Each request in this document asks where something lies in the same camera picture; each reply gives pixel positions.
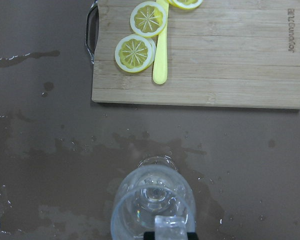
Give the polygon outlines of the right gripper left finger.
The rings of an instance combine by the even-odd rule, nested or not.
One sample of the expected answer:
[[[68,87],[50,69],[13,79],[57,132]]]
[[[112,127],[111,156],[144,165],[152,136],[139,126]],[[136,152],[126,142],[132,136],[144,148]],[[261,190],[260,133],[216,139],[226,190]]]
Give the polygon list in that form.
[[[143,234],[143,240],[155,240],[155,232],[154,231],[146,231]]]

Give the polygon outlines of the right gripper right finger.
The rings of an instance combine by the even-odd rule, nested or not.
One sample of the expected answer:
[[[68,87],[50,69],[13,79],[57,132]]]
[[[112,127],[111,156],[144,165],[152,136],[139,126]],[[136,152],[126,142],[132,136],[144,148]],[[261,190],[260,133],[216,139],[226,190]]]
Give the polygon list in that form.
[[[187,232],[188,240],[198,240],[198,235],[196,232]]]

